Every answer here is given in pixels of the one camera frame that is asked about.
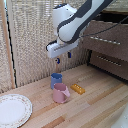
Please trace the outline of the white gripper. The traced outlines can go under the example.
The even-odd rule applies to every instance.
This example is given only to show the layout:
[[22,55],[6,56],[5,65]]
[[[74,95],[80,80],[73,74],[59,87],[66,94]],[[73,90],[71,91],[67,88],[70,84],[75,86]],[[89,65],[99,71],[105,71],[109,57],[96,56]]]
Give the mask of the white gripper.
[[[47,54],[49,58],[55,58],[67,51],[70,51],[72,49],[74,49],[75,47],[78,46],[78,42],[75,41],[74,43],[71,44],[67,44],[64,43],[62,41],[60,41],[59,39],[50,42],[47,46],[46,46],[46,50],[47,50]],[[68,58],[72,57],[72,53],[68,52]],[[57,64],[60,64],[60,58],[56,59]]]

